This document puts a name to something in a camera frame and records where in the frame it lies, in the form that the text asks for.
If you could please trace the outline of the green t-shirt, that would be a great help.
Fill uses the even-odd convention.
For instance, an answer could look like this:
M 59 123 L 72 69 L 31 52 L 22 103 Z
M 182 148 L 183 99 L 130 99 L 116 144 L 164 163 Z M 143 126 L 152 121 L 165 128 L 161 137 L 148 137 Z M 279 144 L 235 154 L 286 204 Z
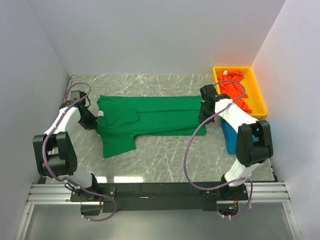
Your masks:
M 200 95 L 100 96 L 96 132 L 103 157 L 135 150 L 138 136 L 191 136 L 200 125 L 201 101 Z

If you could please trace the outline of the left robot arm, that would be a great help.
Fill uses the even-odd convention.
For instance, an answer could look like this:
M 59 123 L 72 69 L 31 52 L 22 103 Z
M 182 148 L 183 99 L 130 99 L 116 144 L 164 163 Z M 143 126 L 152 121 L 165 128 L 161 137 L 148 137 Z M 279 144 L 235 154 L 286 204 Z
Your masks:
M 97 129 L 97 117 L 86 106 L 88 94 L 76 90 L 70 99 L 64 100 L 58 116 L 43 134 L 35 135 L 32 140 L 37 171 L 42 177 L 50 177 L 74 194 L 89 201 L 96 199 L 99 186 L 94 174 L 78 166 L 76 151 L 70 133 L 79 124 L 85 130 Z

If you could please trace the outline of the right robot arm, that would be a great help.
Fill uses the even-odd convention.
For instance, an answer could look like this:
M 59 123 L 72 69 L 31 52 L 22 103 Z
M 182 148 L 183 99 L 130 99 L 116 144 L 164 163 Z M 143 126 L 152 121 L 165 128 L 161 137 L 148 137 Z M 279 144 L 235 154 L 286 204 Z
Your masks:
M 200 123 L 213 122 L 215 115 L 219 115 L 236 132 L 236 160 L 222 176 L 221 182 L 226 185 L 219 190 L 220 195 L 228 199 L 239 193 L 252 172 L 272 157 L 274 151 L 271 127 L 266 120 L 259 121 L 243 111 L 227 94 L 217 93 L 212 84 L 200 88 L 200 94 Z

